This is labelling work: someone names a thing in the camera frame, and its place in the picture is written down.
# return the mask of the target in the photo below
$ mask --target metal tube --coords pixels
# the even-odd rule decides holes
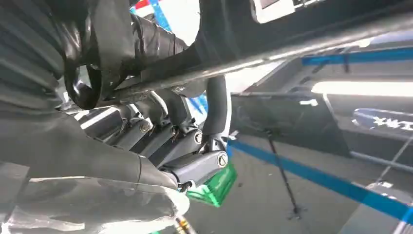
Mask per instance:
[[[385,165],[385,166],[391,166],[395,169],[399,169],[399,170],[402,170],[402,171],[413,173],[413,167],[406,166],[406,165],[403,165],[403,164],[400,164],[400,163],[397,163],[397,162],[391,162],[389,160],[385,160],[385,159],[378,158],[378,157],[373,157],[373,156],[370,156],[370,155],[365,155],[365,154],[355,152],[355,151],[351,151],[350,154],[353,157],[356,157],[356,158],[359,158],[359,159],[363,159],[363,160],[366,160],[366,161],[374,162],[374,163]]]

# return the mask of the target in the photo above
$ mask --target metal rod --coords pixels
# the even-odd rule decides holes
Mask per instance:
[[[397,162],[391,162],[389,160],[381,159],[378,157],[373,157],[373,156],[362,154],[362,153],[355,152],[355,151],[351,151],[350,154],[353,157],[356,157],[359,159],[363,159],[363,160],[374,162],[374,163],[381,164],[381,165],[392,166],[395,169],[413,173],[413,167],[406,166],[406,165],[403,165]]]
[[[268,142],[270,143],[270,147],[271,147],[272,153],[274,153],[274,155],[275,155],[275,161],[276,161],[276,163],[277,163],[277,165],[278,165],[278,168],[280,169],[280,173],[281,173],[282,179],[283,179],[283,181],[284,181],[285,187],[287,188],[287,192],[288,192],[288,195],[290,196],[291,203],[293,204],[293,213],[294,213],[297,217],[300,217],[300,214],[299,214],[299,213],[300,213],[300,209],[299,209],[298,206],[297,206],[297,202],[296,202],[296,199],[294,198],[293,191],[291,190],[290,184],[288,183],[287,176],[285,175],[284,167],[282,167],[280,157],[277,155],[277,151],[275,150],[274,143],[272,142],[270,136],[268,137]]]

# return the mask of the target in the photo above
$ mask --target fluorescent light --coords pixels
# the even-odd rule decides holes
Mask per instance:
[[[319,94],[413,97],[413,82],[322,81],[311,92]]]
[[[318,102],[315,99],[311,99],[311,100],[303,100],[300,101],[300,105],[311,105],[311,106],[318,106]]]

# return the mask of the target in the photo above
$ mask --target blue tape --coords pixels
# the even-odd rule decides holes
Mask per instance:
[[[158,25],[164,28],[165,30],[168,30],[172,32],[169,23],[167,21],[167,18],[164,15],[164,12],[161,9],[161,6],[159,5],[158,0],[149,0],[149,3],[151,4],[153,8],[153,14],[155,15],[155,19],[158,22]]]
[[[304,66],[314,66],[324,64],[384,62],[412,59],[413,48],[400,48],[381,51],[355,52],[339,55],[308,56],[302,58],[302,64]]]
[[[254,156],[262,161],[278,166],[274,154],[270,152],[255,148],[239,141],[230,141],[229,146],[250,154],[251,156]],[[339,193],[354,201],[360,202],[375,210],[381,211],[389,216],[413,224],[413,216],[411,215],[413,214],[413,208],[404,203],[379,195],[375,192],[354,185],[349,181],[308,167],[293,160],[284,157],[280,158],[281,164],[286,171]]]

